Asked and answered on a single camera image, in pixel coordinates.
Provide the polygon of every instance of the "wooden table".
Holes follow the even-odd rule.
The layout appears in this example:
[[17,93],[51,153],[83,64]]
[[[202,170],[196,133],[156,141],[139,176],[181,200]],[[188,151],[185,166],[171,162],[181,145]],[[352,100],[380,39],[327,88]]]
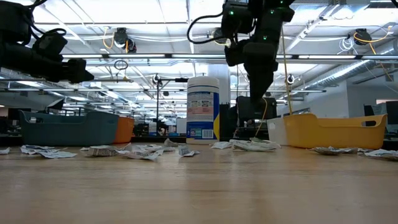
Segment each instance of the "wooden table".
[[0,223],[397,223],[398,163],[304,149],[0,156]]

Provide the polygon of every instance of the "white box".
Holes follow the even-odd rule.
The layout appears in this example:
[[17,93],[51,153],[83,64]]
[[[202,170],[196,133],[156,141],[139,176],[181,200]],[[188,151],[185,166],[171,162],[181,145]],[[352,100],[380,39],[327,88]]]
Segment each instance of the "white box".
[[283,118],[274,118],[267,120],[269,140],[276,142],[281,146],[288,146]]

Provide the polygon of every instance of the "orange bin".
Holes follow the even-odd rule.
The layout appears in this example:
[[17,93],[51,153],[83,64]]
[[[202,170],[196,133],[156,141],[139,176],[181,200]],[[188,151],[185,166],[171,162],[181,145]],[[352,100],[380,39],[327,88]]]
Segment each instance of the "orange bin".
[[134,119],[119,117],[118,129],[116,130],[115,144],[130,142],[132,130],[134,128]]
[[[380,149],[383,145],[387,115],[360,118],[317,118],[314,114],[296,114],[284,117],[287,142],[290,146],[361,147]],[[375,126],[364,126],[375,121]]]

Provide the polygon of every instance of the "ceiling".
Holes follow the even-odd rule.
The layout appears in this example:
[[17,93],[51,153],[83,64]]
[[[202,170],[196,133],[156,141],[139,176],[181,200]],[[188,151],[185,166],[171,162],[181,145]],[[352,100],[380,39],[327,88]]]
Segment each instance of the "ceiling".
[[[24,5],[32,4],[32,1],[17,1]],[[360,2],[361,4],[349,4],[340,6],[328,6],[328,1],[301,1],[297,0],[292,5],[295,15],[291,22],[284,24],[285,46],[287,54],[355,54],[353,49],[342,51],[341,41],[348,34],[353,35],[355,29],[366,28],[373,39],[379,39],[386,35],[386,24],[398,21],[396,8],[369,8],[370,1],[347,1],[347,3]],[[36,26],[47,31],[56,27],[67,28],[68,44],[63,54],[120,54],[122,50],[113,45],[108,49],[103,44],[103,37],[108,45],[111,45],[112,33],[118,27],[126,27],[127,33],[134,39],[138,54],[223,54],[224,46],[214,42],[192,46],[186,40],[188,22],[209,14],[219,14],[223,0],[48,0],[44,7],[37,7],[34,11]],[[207,19],[195,24],[192,35],[195,39],[207,38],[215,28],[220,27],[221,17]],[[310,29],[295,43],[294,39],[304,31]],[[398,26],[392,26],[389,35],[382,41],[375,43],[377,47],[395,38]],[[358,54],[370,54],[370,48],[354,46]],[[282,54],[282,43],[279,46],[279,54]],[[148,66],[146,59],[130,60],[137,66],[130,66],[116,77],[117,70],[112,61],[89,60],[87,70],[96,79],[123,79],[126,76],[133,82],[103,82],[98,85],[101,88],[132,88],[151,89],[152,77],[159,74],[161,78],[192,77],[194,75],[206,75],[209,62],[206,60],[173,61],[166,59],[152,59]],[[108,63],[97,67],[97,64]],[[300,82],[309,82],[319,75],[339,65],[336,63],[288,63],[288,74],[298,78]],[[236,76],[239,73],[238,88],[247,90],[247,73],[243,66],[231,67],[230,74]],[[284,88],[284,66],[279,65],[274,74],[273,89]],[[68,83],[61,83],[65,88],[75,88]],[[170,82],[164,89],[186,88],[186,83]],[[152,96],[143,92],[120,92],[120,96],[135,103],[150,103],[145,108],[155,108],[156,104]],[[162,96],[165,103],[173,100],[186,99],[184,93],[170,93]],[[231,99],[236,97],[236,92],[231,91]],[[92,102],[111,101],[104,99],[96,93],[87,94]],[[113,109],[128,110],[128,106],[114,107]],[[183,116],[185,110],[172,110],[166,108],[161,114],[172,113]],[[149,109],[141,110],[140,114],[150,113]]]

